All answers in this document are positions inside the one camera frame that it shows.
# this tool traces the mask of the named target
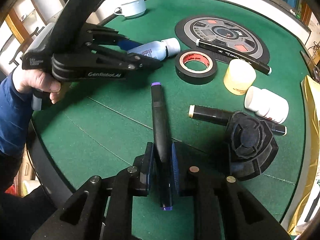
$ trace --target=cup handle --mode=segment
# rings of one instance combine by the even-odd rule
[[[116,11],[117,11],[118,9],[120,9],[120,11],[122,12],[121,7],[117,7],[113,13],[114,13],[115,15],[123,15],[122,13],[116,13]]]

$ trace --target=printed label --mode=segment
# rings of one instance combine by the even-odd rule
[[[43,60],[35,59],[34,57],[30,58],[29,61],[31,67],[39,66],[40,63],[43,63]]]
[[[156,57],[153,57],[153,55],[152,55],[152,49],[145,50],[145,51],[143,51],[143,52],[141,52],[139,54],[143,55],[143,56],[146,56],[146,57],[156,58]]]
[[[94,72],[89,72],[88,77],[115,77],[115,78],[120,78],[121,73],[94,73]]]
[[[196,53],[190,53],[190,54],[186,55],[185,57],[183,57],[182,62],[183,62],[183,64],[185,64],[191,60],[199,61],[199,62],[205,64],[207,67],[210,65],[210,62],[206,57],[204,57],[201,54],[196,54]]]

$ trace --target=white jar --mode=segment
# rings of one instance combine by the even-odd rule
[[[233,59],[224,75],[223,84],[231,93],[240,96],[247,92],[256,77],[254,68],[248,62]]]
[[[244,107],[256,115],[277,123],[283,123],[289,113],[289,104],[281,96],[254,86],[249,87]]]

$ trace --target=purple marker cap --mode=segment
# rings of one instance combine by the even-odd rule
[[[164,211],[171,211],[172,207],[162,207],[161,209],[164,210]]]
[[[160,82],[153,82],[153,83],[151,84],[151,86],[155,86],[155,85],[161,85],[161,83],[160,83]]]

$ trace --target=table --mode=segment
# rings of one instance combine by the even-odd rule
[[[302,45],[276,23],[223,1],[147,0],[146,6],[144,16],[131,20],[116,17],[106,26],[147,43],[176,37],[174,27],[185,17],[212,14],[244,25],[267,45],[272,73],[266,76],[257,72],[253,85],[287,99],[290,110],[284,125],[288,134],[276,137],[279,151],[267,170],[243,185],[280,221],[294,194],[304,153],[300,82],[308,70],[299,54]],[[77,189],[92,175],[116,175],[144,153],[146,143],[153,141],[150,84],[161,82],[172,138],[210,155],[223,139],[225,127],[193,120],[188,109],[195,104],[249,113],[244,109],[244,96],[231,94],[223,85],[227,67],[218,62],[214,80],[199,86],[178,78],[174,58],[165,60],[153,73],[136,72],[125,81],[74,83],[62,102],[34,113],[33,123],[52,164]],[[142,239],[193,239],[192,199],[177,198],[173,211],[163,212],[155,188],[149,197],[135,197],[132,233]]]

